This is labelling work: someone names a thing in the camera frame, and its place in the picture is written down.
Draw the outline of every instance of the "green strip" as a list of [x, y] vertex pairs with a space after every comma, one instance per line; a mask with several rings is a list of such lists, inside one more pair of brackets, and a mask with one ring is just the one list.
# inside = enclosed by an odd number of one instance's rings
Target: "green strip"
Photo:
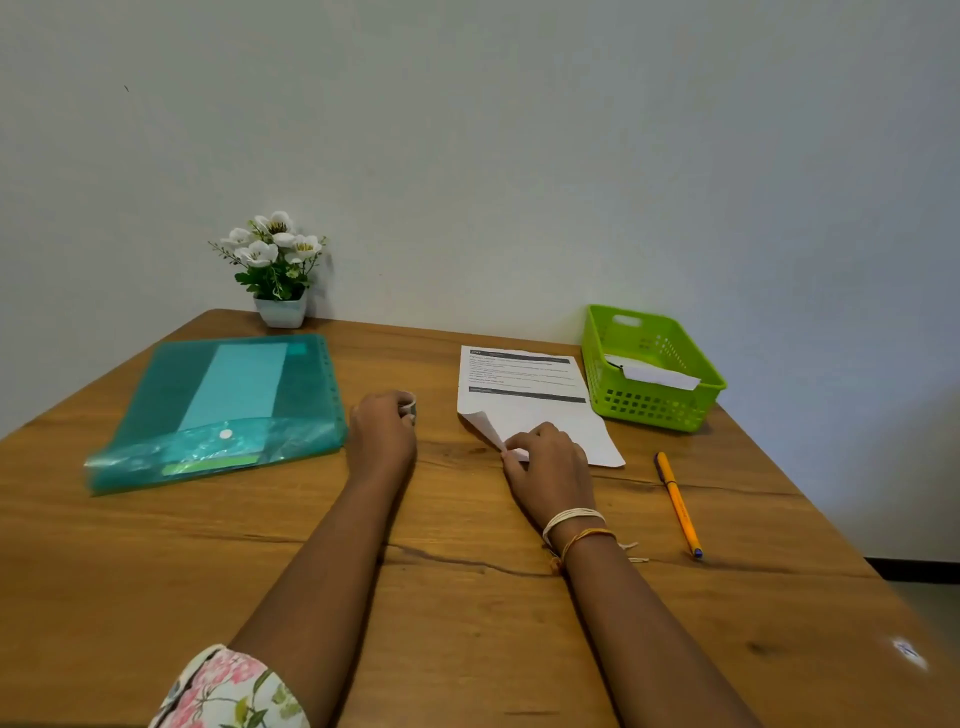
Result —
[[194, 460], [189, 463], [173, 463], [160, 471], [162, 475], [179, 475], [181, 473], [196, 473], [197, 471], [212, 471], [218, 468], [235, 468], [239, 465], [253, 465], [260, 459], [256, 455], [234, 455], [233, 457], [215, 457], [212, 460]]

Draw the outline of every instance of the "sleeve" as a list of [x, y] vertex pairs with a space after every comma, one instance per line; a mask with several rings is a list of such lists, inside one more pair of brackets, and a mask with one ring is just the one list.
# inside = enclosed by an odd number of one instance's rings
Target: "sleeve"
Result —
[[208, 647], [180, 674], [150, 728], [310, 728], [300, 703], [259, 660]]

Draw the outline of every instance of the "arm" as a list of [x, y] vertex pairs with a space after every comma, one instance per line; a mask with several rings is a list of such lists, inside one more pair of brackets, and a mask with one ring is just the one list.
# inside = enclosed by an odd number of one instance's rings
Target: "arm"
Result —
[[229, 645], [272, 668], [314, 728], [329, 722], [340, 698], [387, 520], [417, 454], [399, 404], [392, 392], [353, 409], [347, 485]]
[[[529, 470], [509, 452], [503, 467], [539, 528], [569, 508], [596, 508], [587, 458], [566, 433], [547, 423], [514, 435], [506, 446], [530, 453]], [[560, 553], [585, 528], [603, 525], [596, 518], [570, 519], [550, 532], [550, 541]], [[581, 539], [564, 565], [625, 726], [760, 725], [613, 538]]]

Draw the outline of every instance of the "wooden table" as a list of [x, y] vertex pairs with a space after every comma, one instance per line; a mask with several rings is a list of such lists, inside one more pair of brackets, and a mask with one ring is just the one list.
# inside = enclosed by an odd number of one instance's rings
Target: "wooden table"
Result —
[[[418, 397], [420, 459], [341, 725], [615, 725], [563, 580], [496, 452], [456, 414], [462, 344], [579, 350], [345, 322], [307, 329], [326, 336], [347, 405], [391, 387]], [[169, 338], [264, 333], [255, 314], [214, 310]], [[0, 443], [0, 725], [143, 724], [195, 652], [232, 637], [346, 477], [340, 452], [90, 497], [84, 459], [109, 440], [149, 357]], [[696, 435], [608, 427], [627, 466], [594, 469], [598, 508], [640, 541], [635, 553], [651, 562], [637, 568], [768, 726], [919, 728], [960, 716], [958, 674], [937, 642], [722, 409]], [[659, 485], [659, 449], [705, 563], [688, 556]]]

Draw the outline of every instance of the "white flower pot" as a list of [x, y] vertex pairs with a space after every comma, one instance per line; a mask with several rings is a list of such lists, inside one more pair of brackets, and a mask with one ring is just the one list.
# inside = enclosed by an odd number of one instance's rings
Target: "white flower pot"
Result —
[[306, 292], [296, 301], [265, 301], [254, 298], [256, 310], [268, 327], [300, 328], [306, 314]]

